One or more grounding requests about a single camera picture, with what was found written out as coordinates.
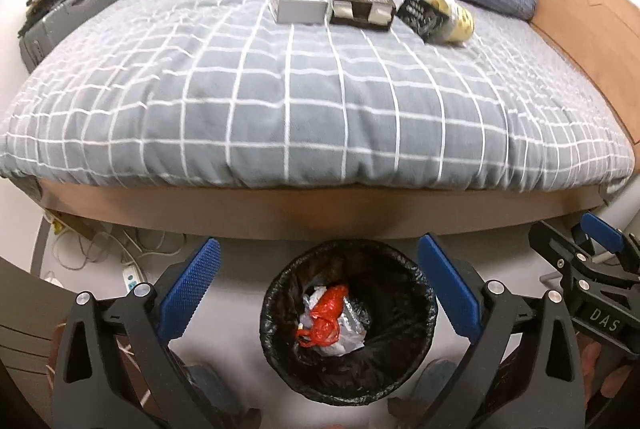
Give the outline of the yellow round plastic jar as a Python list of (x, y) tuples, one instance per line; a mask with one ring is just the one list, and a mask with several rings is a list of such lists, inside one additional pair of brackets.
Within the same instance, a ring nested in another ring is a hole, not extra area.
[(472, 13), (456, 0), (425, 0), (446, 16), (445, 21), (432, 33), (437, 43), (461, 44), (472, 38), (475, 22)]

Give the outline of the brown cookie box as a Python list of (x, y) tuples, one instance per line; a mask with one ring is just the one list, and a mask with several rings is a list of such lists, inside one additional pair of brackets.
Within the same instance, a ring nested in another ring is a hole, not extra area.
[(388, 31), (395, 14), (394, 0), (332, 0), (330, 23)]

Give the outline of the white earphone box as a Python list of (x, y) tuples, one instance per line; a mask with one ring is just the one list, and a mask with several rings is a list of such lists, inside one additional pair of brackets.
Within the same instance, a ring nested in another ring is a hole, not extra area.
[(328, 0), (270, 0), (274, 21), (282, 25), (322, 25)]

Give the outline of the black wet wipe packet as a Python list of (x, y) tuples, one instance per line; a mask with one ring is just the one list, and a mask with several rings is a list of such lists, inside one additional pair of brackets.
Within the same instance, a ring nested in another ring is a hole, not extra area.
[(396, 17), (424, 42), (442, 42), (449, 17), (425, 0), (403, 0)]

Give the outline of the white crumpled trash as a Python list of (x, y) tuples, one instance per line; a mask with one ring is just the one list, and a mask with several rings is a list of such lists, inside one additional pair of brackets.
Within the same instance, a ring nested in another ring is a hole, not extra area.
[[(317, 300), (317, 297), (312, 297), (312, 295), (314, 294), (314, 290), (319, 287), (326, 286), (312, 287), (309, 293), (303, 295), (304, 309), (303, 313), (299, 315), (297, 328), (300, 325), (304, 325), (305, 327), (310, 326), (308, 313)], [(344, 310), (338, 319), (338, 323), (340, 323), (340, 337), (334, 345), (326, 348), (313, 347), (305, 349), (311, 349), (322, 355), (322, 357), (344, 357), (349, 353), (362, 349), (367, 336), (367, 326), (370, 324), (370, 321), (368, 314), (363, 311), (362, 308), (357, 307), (356, 303), (349, 298), (349, 290), (348, 296), (345, 299)]]

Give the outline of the black lined trash bin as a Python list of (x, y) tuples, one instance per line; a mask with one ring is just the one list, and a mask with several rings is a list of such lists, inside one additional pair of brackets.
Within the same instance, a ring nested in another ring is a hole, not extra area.
[(270, 284), (260, 312), (269, 365), (294, 391), (329, 405), (367, 405), (401, 386), (431, 348), (435, 293), (389, 245), (328, 241)]

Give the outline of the white power strip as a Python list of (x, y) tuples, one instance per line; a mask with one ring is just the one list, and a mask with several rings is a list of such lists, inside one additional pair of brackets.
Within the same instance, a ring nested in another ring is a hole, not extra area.
[(145, 277), (137, 264), (128, 263), (122, 268), (122, 280), (125, 283), (126, 290), (131, 291), (137, 285), (144, 283)]

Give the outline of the red plastic bag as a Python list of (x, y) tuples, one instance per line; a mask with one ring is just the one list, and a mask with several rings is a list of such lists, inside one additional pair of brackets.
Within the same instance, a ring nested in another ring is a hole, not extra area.
[(343, 313), (347, 296), (346, 285), (319, 287), (314, 290), (312, 297), (317, 297), (317, 300), (308, 313), (310, 326), (300, 325), (296, 331), (297, 342), (301, 347), (326, 348), (338, 341), (340, 337), (338, 319)]

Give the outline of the wooden headboard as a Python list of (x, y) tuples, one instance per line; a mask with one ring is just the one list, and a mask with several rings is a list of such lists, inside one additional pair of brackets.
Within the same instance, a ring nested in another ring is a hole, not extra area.
[(639, 9), (629, 0), (538, 0), (532, 25), (593, 82), (639, 143)]

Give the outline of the grey checked bed cover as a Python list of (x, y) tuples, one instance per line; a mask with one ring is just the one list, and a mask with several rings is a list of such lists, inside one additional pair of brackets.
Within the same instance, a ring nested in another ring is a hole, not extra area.
[(34, 70), (1, 123), (6, 178), (97, 186), (563, 190), (634, 150), (527, 22), (474, 7), (465, 44), (281, 25), (269, 0), (119, 0)]

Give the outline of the grey suitcase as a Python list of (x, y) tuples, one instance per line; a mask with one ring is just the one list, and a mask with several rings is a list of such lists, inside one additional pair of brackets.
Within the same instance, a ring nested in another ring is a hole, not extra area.
[(117, 0), (63, 0), (26, 31), (18, 34), (18, 47), (31, 74), (70, 33)]

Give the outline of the wooden bed frame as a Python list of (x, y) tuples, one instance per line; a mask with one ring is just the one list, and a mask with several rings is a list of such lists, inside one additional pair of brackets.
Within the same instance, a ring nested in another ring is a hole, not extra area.
[(399, 239), (514, 227), (601, 206), (596, 186), (561, 192), (375, 188), (102, 187), (41, 181), (44, 209), (86, 220), (258, 241)]

